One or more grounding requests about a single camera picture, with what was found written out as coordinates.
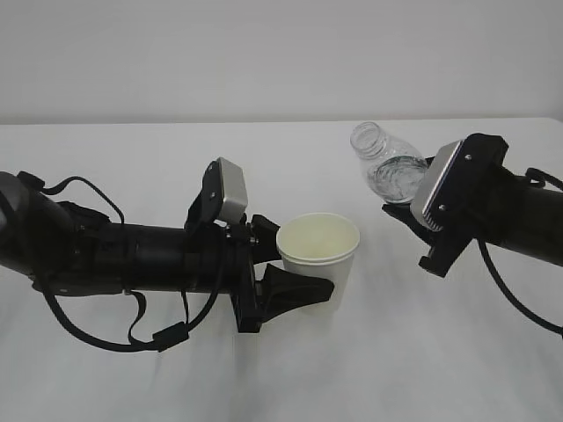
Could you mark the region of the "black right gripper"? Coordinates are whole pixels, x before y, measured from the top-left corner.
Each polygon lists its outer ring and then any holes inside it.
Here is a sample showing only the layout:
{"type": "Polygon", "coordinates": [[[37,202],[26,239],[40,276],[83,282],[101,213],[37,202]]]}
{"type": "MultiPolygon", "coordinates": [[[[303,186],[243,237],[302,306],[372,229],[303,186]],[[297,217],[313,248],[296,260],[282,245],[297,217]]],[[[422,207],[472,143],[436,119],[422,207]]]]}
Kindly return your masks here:
{"type": "Polygon", "coordinates": [[[439,193],[434,217],[443,229],[419,224],[410,205],[384,203],[382,210],[430,246],[419,265],[444,277],[476,239],[530,257],[530,247],[512,237],[523,178],[503,166],[507,142],[498,135],[468,135],[439,193]]]}

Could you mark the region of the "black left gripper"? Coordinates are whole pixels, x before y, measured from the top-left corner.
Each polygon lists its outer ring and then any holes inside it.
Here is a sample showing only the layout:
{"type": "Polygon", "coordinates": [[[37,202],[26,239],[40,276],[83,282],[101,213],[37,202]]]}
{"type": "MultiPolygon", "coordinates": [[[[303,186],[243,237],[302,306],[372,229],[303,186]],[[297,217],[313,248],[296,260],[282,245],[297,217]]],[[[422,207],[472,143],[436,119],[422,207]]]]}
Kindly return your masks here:
{"type": "Polygon", "coordinates": [[[208,292],[196,316],[186,320],[192,331],[208,316],[220,294],[227,294],[239,333],[258,333],[263,323],[295,309],[328,302],[335,289],[328,279],[287,272],[267,264],[256,281],[254,266],[281,259],[276,245],[280,226],[264,215],[221,227],[215,221],[188,218],[187,246],[200,255],[196,286],[186,294],[208,292]]]}

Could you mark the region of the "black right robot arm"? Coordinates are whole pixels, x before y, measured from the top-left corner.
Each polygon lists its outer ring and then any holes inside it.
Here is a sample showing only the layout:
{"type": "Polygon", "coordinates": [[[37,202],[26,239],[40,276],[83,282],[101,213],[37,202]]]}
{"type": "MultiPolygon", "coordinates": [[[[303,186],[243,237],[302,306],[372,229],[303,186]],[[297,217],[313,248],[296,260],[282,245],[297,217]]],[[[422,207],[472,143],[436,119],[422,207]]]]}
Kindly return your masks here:
{"type": "Polygon", "coordinates": [[[439,149],[414,199],[383,205],[429,247],[419,265],[444,277],[472,240],[554,265],[562,263],[562,194],[543,172],[515,175],[508,144],[476,133],[439,149]]]}

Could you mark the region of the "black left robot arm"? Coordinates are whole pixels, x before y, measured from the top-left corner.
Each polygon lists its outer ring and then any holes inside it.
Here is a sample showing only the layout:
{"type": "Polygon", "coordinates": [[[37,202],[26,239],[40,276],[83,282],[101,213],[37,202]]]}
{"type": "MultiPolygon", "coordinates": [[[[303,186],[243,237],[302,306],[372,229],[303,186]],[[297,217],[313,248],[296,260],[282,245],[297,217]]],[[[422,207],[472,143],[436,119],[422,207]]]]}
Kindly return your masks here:
{"type": "Polygon", "coordinates": [[[274,265],[278,227],[262,215],[247,217],[241,177],[210,165],[183,228],[112,222],[69,201],[54,201],[64,184],[46,187],[27,172],[1,175],[1,264],[31,279],[59,323],[83,341],[90,336],[64,314],[61,296],[134,296],[147,291],[205,293],[199,316],[157,332],[132,350],[157,350],[186,339],[218,295],[230,297],[238,330],[256,333],[269,320],[327,302],[334,285],[324,276],[290,273],[274,265]]]}

